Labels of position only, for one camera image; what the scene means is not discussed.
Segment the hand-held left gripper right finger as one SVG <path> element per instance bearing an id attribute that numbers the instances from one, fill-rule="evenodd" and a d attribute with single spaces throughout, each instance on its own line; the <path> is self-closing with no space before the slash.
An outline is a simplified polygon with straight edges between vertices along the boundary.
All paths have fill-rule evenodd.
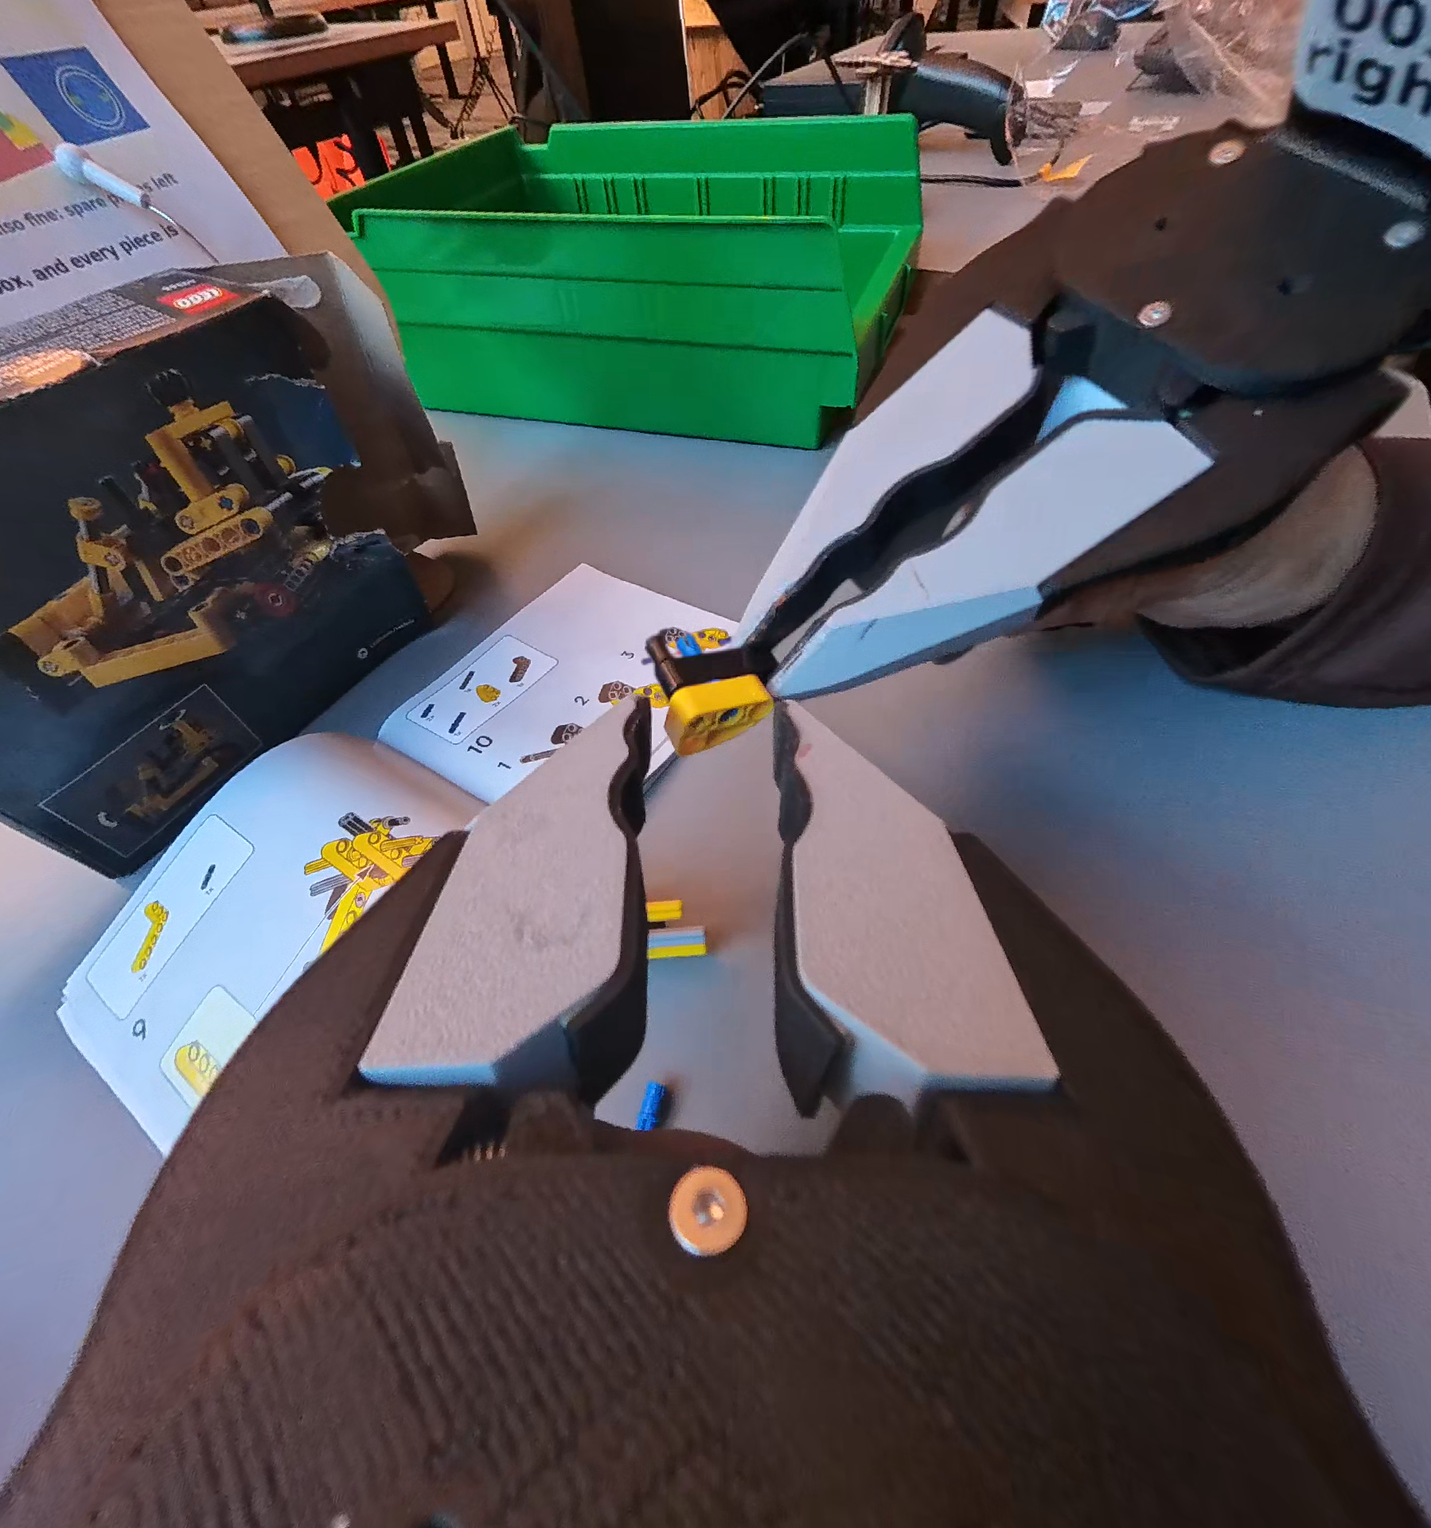
<path id="1" fill-rule="evenodd" d="M 778 703 L 775 1047 L 796 1110 L 866 1096 L 1046 1093 L 1062 1074 L 934 811 Z"/>

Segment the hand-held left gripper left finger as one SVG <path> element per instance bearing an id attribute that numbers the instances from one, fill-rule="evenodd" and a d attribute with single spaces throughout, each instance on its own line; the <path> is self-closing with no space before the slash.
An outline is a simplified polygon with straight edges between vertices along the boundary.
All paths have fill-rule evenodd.
<path id="1" fill-rule="evenodd" d="M 625 698 L 477 814 L 361 1055 L 382 1085 L 597 1104 L 648 1026 L 649 701 Z"/>

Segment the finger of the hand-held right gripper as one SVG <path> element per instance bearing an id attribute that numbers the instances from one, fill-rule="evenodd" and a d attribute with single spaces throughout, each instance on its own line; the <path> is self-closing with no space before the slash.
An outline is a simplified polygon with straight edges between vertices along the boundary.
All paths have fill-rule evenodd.
<path id="1" fill-rule="evenodd" d="M 898 540 L 949 497 L 966 453 L 1036 380 L 1031 329 L 985 310 L 845 429 L 745 604 L 742 639 L 780 645 L 839 588 L 875 582 Z"/>
<path id="2" fill-rule="evenodd" d="M 775 698 L 853 688 L 1030 623 L 1062 567 L 1214 464 L 1162 419 L 1100 407 L 1041 432 L 1044 416 L 1034 386 L 966 453 L 947 497 L 896 540 L 871 585 L 842 585 L 770 645 Z"/>

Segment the yellow lego piece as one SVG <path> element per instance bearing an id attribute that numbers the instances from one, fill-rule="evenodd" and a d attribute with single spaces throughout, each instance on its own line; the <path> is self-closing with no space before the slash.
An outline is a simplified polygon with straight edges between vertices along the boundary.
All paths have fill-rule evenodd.
<path id="1" fill-rule="evenodd" d="M 680 757 L 703 754 L 745 733 L 773 711 L 753 673 L 680 684 L 667 695 L 665 735 Z"/>

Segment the lego instruction booklet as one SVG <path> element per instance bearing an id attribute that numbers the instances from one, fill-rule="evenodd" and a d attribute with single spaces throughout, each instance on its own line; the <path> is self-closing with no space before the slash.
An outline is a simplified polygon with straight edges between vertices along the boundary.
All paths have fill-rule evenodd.
<path id="1" fill-rule="evenodd" d="M 587 563 L 441 668 L 375 738 L 309 731 L 255 757 L 146 868 L 62 986 L 78 1053 L 167 1155 L 269 1007 L 441 835 L 471 825 L 611 708 L 649 701 L 649 776 L 673 751 L 646 650 L 735 622 Z"/>

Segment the dark lego set box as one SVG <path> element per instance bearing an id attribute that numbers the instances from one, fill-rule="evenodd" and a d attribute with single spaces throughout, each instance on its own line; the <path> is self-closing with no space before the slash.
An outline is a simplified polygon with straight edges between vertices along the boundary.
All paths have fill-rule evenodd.
<path id="1" fill-rule="evenodd" d="M 105 876 L 422 636 L 476 532 L 344 259 L 0 326 L 0 822 Z"/>

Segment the person's right hand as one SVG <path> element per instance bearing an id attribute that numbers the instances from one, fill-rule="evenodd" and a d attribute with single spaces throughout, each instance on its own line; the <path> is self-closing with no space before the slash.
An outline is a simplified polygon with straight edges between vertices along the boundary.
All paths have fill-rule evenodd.
<path id="1" fill-rule="evenodd" d="M 1039 631 L 1159 626 L 1246 630 L 1308 614 L 1327 603 L 1375 531 L 1375 469 L 1351 447 L 1262 529 L 1198 561 L 1132 569 L 1074 590 L 1034 620 Z"/>

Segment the clear plastic bags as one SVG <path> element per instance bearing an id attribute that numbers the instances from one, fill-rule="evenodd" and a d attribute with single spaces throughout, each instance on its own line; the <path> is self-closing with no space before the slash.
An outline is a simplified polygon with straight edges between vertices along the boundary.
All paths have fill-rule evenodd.
<path id="1" fill-rule="evenodd" d="M 1009 69 L 993 122 L 1012 146 L 1082 130 L 1160 141 L 1197 125 L 1265 128 L 1294 93 L 1302 2 L 1042 2 L 1042 41 Z"/>

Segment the green plastic bin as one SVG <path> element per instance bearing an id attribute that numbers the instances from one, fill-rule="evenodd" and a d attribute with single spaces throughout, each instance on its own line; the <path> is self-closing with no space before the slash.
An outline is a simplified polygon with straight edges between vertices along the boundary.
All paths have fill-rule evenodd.
<path id="1" fill-rule="evenodd" d="M 921 235 L 907 115 L 501 127 L 328 208 L 430 410 L 818 448 Z"/>

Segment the black barcode scanner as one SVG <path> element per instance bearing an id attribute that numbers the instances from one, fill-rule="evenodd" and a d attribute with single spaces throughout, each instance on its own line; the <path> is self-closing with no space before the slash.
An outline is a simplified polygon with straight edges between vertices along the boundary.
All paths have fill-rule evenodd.
<path id="1" fill-rule="evenodd" d="M 845 60 L 863 88 L 864 115 L 906 114 L 920 128 L 953 125 L 984 139 L 1001 166 L 1027 135 L 1027 92 L 968 53 L 928 47 L 923 14 L 907 9 L 877 47 Z"/>

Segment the dark panel with wooden side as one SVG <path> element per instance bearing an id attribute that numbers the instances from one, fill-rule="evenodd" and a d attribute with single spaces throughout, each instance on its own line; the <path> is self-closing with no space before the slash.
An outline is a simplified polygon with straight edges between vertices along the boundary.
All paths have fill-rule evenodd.
<path id="1" fill-rule="evenodd" d="M 571 1 L 592 122 L 672 122 L 691 114 L 680 1 Z"/>

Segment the cardboard sign with printed sheet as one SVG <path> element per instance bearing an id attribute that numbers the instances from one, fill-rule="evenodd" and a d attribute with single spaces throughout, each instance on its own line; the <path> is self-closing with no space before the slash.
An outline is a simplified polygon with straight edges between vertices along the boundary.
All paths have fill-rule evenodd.
<path id="1" fill-rule="evenodd" d="M 371 278 L 188 2 L 0 1 L 0 329 L 169 268 L 321 252 Z"/>

